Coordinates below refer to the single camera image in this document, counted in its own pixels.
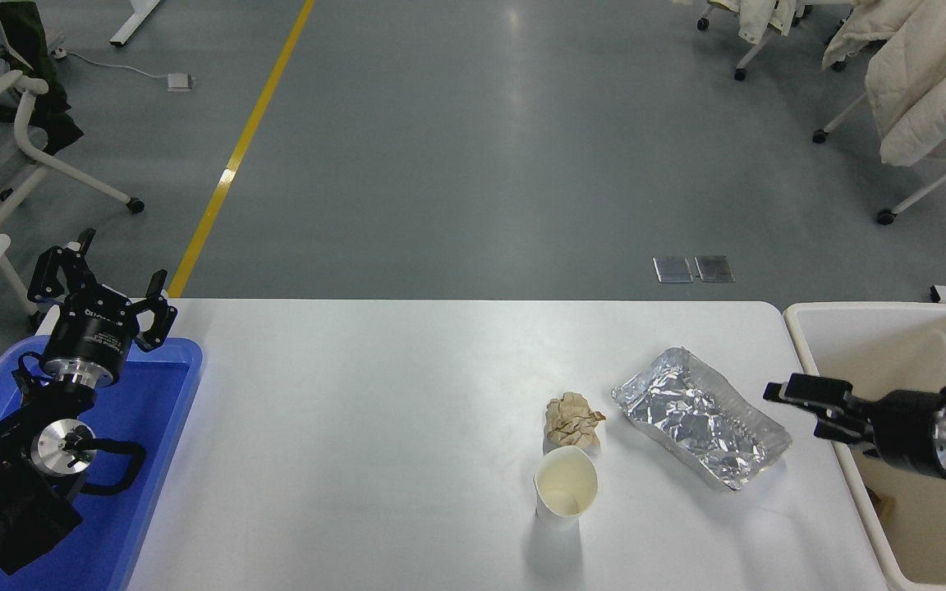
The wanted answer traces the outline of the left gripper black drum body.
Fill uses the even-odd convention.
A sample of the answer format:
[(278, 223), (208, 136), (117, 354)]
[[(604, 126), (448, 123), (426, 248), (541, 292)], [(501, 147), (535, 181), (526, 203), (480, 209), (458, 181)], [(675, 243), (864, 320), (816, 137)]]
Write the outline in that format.
[(126, 309), (60, 308), (44, 348), (44, 363), (83, 360), (101, 368), (121, 368), (139, 332)]

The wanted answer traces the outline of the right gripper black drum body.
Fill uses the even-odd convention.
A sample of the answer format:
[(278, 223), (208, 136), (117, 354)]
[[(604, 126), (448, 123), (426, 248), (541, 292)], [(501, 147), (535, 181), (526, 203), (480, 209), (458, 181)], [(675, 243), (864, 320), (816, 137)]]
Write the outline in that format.
[(872, 404), (875, 456), (913, 474), (946, 475), (936, 452), (936, 412), (945, 397), (935, 392), (896, 390)]

